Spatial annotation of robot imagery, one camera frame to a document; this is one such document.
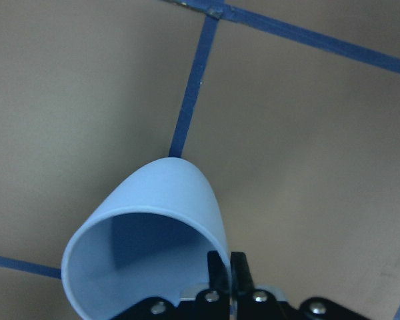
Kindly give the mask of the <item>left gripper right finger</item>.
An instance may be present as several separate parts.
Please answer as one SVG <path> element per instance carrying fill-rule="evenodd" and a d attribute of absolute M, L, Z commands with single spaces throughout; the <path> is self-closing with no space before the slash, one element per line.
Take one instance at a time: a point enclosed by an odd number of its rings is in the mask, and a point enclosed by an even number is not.
<path fill-rule="evenodd" d="M 254 289 L 247 256 L 243 252 L 231 253 L 231 293 L 232 295 L 246 295 Z"/>

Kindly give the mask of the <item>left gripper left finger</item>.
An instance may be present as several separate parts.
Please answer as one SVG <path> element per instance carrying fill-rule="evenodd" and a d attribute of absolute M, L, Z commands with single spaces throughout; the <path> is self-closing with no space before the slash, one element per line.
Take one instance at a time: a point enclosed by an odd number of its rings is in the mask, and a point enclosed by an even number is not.
<path fill-rule="evenodd" d="M 209 288 L 222 293 L 229 292 L 229 276 L 221 256 L 217 251 L 207 253 Z"/>

